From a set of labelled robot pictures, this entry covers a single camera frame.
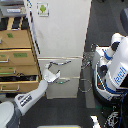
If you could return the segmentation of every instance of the white cabinet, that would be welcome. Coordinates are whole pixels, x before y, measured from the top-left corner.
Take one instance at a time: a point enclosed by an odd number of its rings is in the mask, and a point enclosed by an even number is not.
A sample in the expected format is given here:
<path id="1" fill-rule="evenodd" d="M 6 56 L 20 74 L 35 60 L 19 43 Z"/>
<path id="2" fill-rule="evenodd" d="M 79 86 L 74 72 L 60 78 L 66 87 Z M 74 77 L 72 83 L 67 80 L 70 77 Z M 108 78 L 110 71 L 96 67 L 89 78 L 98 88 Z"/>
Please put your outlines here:
<path id="1" fill-rule="evenodd" d="M 32 35 L 40 50 L 39 54 L 35 43 L 41 73 L 46 63 L 53 62 L 50 70 L 60 69 L 61 78 L 72 78 L 63 84 L 49 85 L 47 98 L 76 97 L 91 0 L 29 0 L 28 3 L 24 0 L 24 4 L 30 28 L 35 28 Z"/>

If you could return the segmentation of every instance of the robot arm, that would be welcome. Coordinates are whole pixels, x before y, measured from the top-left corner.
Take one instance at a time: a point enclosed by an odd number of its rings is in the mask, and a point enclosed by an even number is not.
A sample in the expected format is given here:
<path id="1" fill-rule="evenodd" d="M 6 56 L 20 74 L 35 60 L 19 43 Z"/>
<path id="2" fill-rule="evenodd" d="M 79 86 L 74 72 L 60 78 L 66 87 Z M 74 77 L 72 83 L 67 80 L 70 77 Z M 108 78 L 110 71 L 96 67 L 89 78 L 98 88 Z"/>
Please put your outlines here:
<path id="1" fill-rule="evenodd" d="M 49 71 L 49 68 L 50 65 L 47 64 L 43 72 L 44 80 L 40 81 L 37 89 L 26 94 L 18 94 L 15 97 L 15 103 L 22 116 L 45 94 L 48 84 L 53 83 L 60 77 L 60 71 L 55 75 Z"/>
<path id="2" fill-rule="evenodd" d="M 106 66 L 106 68 L 109 68 L 110 64 L 111 64 L 111 60 L 113 58 L 113 55 L 115 54 L 118 45 L 120 44 L 121 40 L 124 38 L 124 36 L 122 36 L 119 33 L 115 33 L 112 36 L 111 39 L 111 46 L 109 46 L 107 48 L 107 50 L 103 50 L 104 52 L 104 56 L 100 58 L 100 67 L 101 69 L 103 67 Z"/>

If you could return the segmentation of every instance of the label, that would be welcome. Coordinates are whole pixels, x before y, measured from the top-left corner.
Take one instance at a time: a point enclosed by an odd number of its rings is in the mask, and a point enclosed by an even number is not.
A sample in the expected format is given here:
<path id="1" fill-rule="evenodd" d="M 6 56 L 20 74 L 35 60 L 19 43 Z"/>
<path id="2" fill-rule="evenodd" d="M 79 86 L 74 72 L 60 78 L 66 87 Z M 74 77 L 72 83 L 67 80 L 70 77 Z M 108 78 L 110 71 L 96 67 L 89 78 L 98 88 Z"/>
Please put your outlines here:
<path id="1" fill-rule="evenodd" d="M 8 38 L 13 38 L 12 33 L 7 33 Z"/>
<path id="2" fill-rule="evenodd" d="M 20 13 L 20 9 L 7 9 L 8 13 Z"/>
<path id="3" fill-rule="evenodd" d="M 27 53 L 13 53 L 15 58 L 23 58 L 23 57 L 28 57 Z"/>
<path id="4" fill-rule="evenodd" d="M 118 86 L 120 86 L 126 75 L 127 70 L 122 65 L 120 65 L 114 74 L 113 80 Z"/>
<path id="5" fill-rule="evenodd" d="M 42 2 L 38 2 L 37 3 L 37 11 L 38 11 L 38 15 L 39 16 L 49 16 L 49 7 L 48 7 L 48 3 L 42 3 Z"/>

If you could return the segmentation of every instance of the green sticker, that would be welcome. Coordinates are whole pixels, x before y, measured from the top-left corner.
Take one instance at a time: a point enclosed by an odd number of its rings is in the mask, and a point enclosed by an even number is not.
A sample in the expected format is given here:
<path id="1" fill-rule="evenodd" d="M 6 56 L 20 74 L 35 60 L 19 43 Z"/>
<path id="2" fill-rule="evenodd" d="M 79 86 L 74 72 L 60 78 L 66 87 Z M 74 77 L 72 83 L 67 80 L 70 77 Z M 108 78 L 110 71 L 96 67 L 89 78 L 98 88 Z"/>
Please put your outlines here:
<path id="1" fill-rule="evenodd" d="M 7 35 L 8 35 L 8 38 L 13 38 L 12 33 L 7 33 Z"/>
<path id="2" fill-rule="evenodd" d="M 0 55 L 1 57 L 6 57 L 5 55 Z"/>
<path id="3" fill-rule="evenodd" d="M 27 57 L 27 53 L 13 53 L 15 58 Z"/>

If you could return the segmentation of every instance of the drawer handle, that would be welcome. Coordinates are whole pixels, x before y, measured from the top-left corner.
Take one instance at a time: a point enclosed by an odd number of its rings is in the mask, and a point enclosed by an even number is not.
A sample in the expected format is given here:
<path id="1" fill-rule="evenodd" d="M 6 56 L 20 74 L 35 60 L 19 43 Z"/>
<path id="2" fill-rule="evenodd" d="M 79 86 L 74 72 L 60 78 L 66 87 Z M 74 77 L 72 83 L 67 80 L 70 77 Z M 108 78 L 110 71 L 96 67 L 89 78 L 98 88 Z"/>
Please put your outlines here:
<path id="1" fill-rule="evenodd" d="M 57 84 L 64 84 L 64 83 L 67 83 L 67 82 L 69 82 L 70 81 L 70 79 L 67 79 L 67 80 L 65 80 L 65 81 L 57 81 L 56 83 Z"/>
<path id="2" fill-rule="evenodd" d="M 55 64 L 55 65 L 65 65 L 65 64 L 68 64 L 68 63 L 70 63 L 71 62 L 71 60 L 68 60 L 68 61 L 66 61 L 66 62 L 64 62 L 64 63 L 57 63 L 57 62 L 53 62 L 53 61 L 51 61 L 50 63 L 51 64 Z"/>
<path id="3" fill-rule="evenodd" d="M 1 86 L 1 92 L 15 92 L 15 91 L 19 91 L 20 87 L 18 85 L 18 88 L 16 90 L 3 90 L 3 87 L 5 87 L 4 85 Z"/>
<path id="4" fill-rule="evenodd" d="M 15 73 L 16 73 L 16 70 L 14 70 L 14 72 L 0 72 L 0 75 L 11 75 Z"/>
<path id="5" fill-rule="evenodd" d="M 5 61 L 0 61 L 0 63 L 8 63 L 9 59 L 5 60 Z"/>

